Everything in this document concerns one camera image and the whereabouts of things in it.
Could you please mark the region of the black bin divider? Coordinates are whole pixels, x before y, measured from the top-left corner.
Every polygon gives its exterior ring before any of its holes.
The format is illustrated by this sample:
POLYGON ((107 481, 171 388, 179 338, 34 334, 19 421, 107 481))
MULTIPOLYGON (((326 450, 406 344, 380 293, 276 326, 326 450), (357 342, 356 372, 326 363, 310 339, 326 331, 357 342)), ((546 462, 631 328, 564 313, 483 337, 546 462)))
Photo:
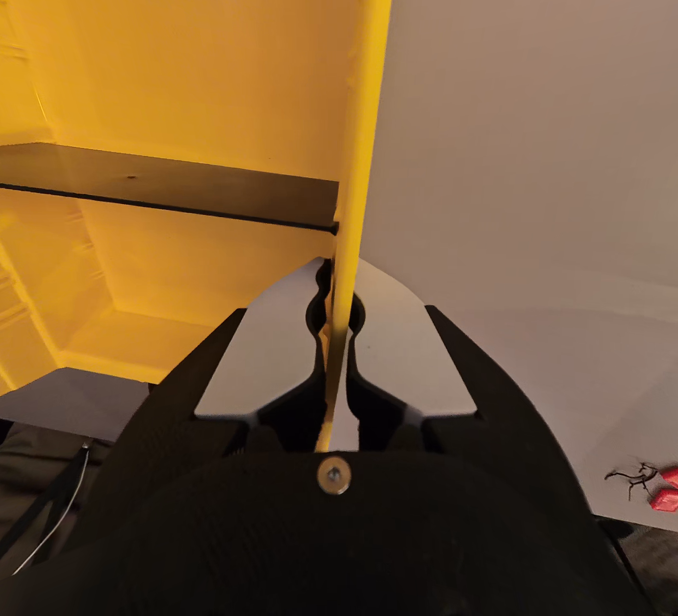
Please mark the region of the black bin divider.
POLYGON ((337 181, 49 143, 1 146, 1 188, 335 235, 337 181))

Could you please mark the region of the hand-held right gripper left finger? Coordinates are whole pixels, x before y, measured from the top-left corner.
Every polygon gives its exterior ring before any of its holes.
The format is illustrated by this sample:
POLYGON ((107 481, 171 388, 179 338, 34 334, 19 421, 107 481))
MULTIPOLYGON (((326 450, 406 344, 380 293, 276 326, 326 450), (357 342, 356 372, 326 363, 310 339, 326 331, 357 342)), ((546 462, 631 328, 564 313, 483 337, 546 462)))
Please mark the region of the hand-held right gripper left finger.
POLYGON ((321 334, 332 262, 317 257, 245 309, 195 417, 267 426, 286 451, 314 451, 326 417, 321 334))

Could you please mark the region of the yellow plastic bin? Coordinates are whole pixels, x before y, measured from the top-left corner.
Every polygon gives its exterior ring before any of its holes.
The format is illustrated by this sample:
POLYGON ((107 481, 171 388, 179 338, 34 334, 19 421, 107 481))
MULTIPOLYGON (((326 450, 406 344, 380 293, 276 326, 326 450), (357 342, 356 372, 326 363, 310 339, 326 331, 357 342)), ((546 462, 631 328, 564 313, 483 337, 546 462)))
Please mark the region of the yellow plastic bin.
POLYGON ((339 184, 335 235, 1 188, 2 394, 159 384, 317 257, 336 335, 391 1, 1 0, 1 146, 339 184))

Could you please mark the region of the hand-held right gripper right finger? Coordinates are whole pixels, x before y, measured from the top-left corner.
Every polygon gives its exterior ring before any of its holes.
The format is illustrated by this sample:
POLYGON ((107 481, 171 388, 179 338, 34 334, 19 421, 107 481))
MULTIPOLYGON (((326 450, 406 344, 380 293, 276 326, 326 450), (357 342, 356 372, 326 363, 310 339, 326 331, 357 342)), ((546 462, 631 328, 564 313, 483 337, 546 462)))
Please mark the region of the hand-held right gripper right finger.
POLYGON ((359 450, 385 450, 402 425, 477 412, 423 301, 363 259, 349 331, 346 400, 359 450))

